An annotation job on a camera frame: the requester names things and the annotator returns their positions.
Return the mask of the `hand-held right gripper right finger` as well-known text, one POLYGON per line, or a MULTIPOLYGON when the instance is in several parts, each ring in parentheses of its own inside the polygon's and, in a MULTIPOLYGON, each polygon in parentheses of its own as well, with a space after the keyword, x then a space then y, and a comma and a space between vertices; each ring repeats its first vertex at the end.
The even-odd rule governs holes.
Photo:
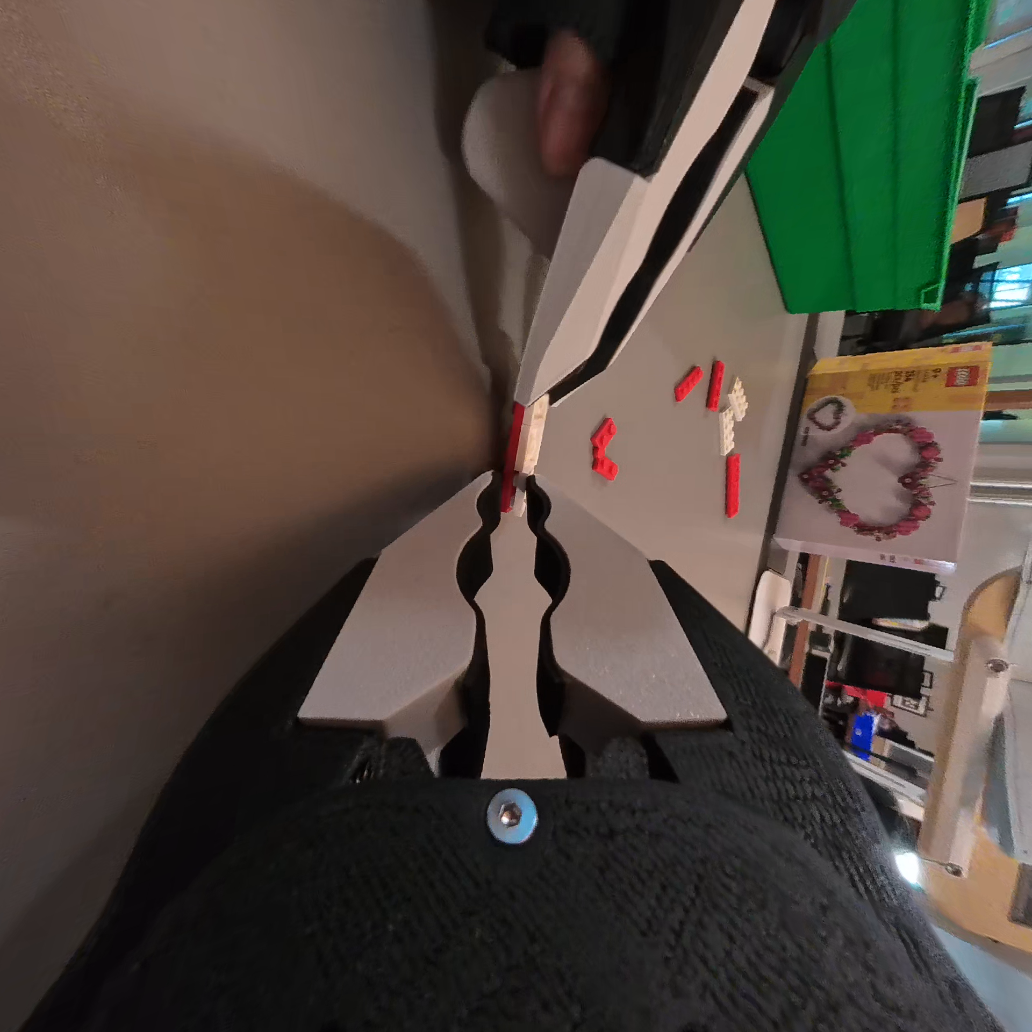
POLYGON ((613 742, 649 755, 666 732, 712 732, 729 717, 648 557, 543 478, 526 485, 534 575, 548 596, 536 701, 582 778, 613 742))

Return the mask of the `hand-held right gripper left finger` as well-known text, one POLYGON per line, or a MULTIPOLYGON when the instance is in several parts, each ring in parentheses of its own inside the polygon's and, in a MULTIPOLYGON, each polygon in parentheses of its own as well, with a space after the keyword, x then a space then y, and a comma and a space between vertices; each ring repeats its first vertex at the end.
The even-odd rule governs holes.
POLYGON ((298 711, 316 729, 411 739, 445 777, 483 774, 495 476, 484 472, 375 558, 298 711))

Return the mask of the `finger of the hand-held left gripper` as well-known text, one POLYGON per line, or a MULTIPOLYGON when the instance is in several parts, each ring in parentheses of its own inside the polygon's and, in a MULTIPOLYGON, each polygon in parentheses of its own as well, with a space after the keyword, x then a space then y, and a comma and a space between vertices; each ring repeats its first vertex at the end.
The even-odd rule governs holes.
POLYGON ((517 404, 527 406, 549 393, 596 350, 665 207, 743 83, 771 85, 775 98, 776 86, 754 71, 775 6, 746 2, 735 17, 654 173, 635 174, 604 158, 590 158, 581 168, 528 331, 515 384, 517 404))
POLYGON ((771 110, 774 93, 771 85, 743 83, 666 205, 641 265, 601 332, 596 350, 549 391, 551 405, 562 402, 612 365, 741 173, 771 110))

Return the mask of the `person's left hand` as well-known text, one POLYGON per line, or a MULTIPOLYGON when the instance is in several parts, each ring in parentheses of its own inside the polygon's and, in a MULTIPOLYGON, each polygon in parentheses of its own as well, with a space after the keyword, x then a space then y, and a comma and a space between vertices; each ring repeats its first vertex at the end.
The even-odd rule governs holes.
POLYGON ((608 106, 608 73, 596 53, 571 31, 545 47, 536 101, 536 131, 546 174, 575 176, 590 155, 608 106))

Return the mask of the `light wooden furniture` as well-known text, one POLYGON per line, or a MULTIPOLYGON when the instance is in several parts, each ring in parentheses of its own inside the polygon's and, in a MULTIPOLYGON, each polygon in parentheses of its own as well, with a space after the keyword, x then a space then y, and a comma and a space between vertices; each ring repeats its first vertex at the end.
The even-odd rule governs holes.
POLYGON ((1030 851, 1013 858, 993 828, 990 797, 995 730, 1012 689, 1028 686, 1012 653, 1030 644, 1015 631, 1030 577, 1018 568, 989 578, 962 612, 923 808, 922 886, 952 926, 1030 953, 1030 851))

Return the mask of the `lego set box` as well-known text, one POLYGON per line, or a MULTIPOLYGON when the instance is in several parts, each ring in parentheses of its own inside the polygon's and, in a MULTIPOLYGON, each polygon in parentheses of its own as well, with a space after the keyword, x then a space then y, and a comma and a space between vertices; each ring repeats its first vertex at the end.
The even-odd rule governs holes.
POLYGON ((950 575, 991 352, 968 342, 820 359, 806 381, 774 541, 950 575))

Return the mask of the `red white angled lego frame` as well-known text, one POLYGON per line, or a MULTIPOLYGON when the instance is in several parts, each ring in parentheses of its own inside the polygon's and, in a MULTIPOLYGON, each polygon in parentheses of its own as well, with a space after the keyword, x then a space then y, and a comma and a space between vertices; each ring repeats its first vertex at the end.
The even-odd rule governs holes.
POLYGON ((525 511, 526 484, 535 474, 550 406, 544 393, 533 404, 513 404, 499 488, 499 512, 525 511))

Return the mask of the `green plastic bin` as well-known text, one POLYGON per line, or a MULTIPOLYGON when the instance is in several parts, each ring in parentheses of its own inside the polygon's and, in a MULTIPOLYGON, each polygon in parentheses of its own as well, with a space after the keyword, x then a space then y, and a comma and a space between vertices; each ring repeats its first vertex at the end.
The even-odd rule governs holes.
POLYGON ((860 1, 746 175, 792 314, 934 310, 971 136, 985 1, 860 1))

